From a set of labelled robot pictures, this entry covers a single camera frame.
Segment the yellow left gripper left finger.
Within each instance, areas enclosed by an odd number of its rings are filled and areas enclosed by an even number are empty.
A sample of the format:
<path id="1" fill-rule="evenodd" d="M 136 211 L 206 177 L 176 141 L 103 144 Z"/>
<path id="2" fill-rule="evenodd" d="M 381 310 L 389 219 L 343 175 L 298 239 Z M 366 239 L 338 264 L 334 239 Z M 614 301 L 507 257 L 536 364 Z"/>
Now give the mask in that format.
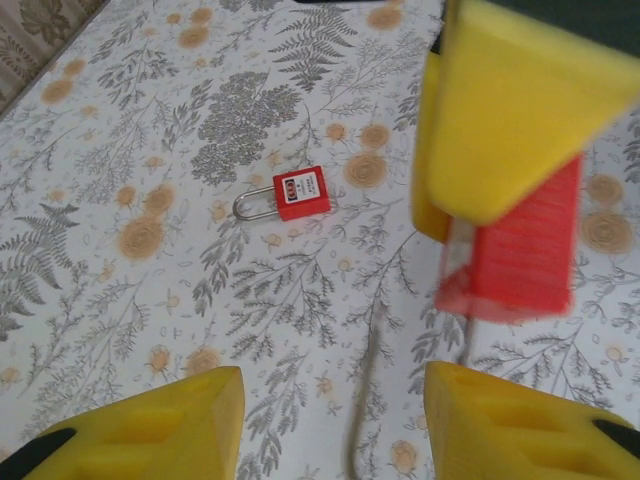
<path id="1" fill-rule="evenodd" d="M 237 366 L 217 367 L 70 417 L 1 463 L 4 479 L 224 479 L 245 412 Z"/>

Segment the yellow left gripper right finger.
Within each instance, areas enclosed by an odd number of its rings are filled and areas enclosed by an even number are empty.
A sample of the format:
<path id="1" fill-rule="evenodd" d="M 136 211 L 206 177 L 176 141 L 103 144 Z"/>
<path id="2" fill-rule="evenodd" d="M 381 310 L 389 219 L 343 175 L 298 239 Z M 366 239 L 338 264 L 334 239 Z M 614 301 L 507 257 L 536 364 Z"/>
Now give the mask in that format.
<path id="1" fill-rule="evenodd" d="M 457 364 L 426 366 L 438 479 L 636 479 L 639 432 L 603 409 Z"/>

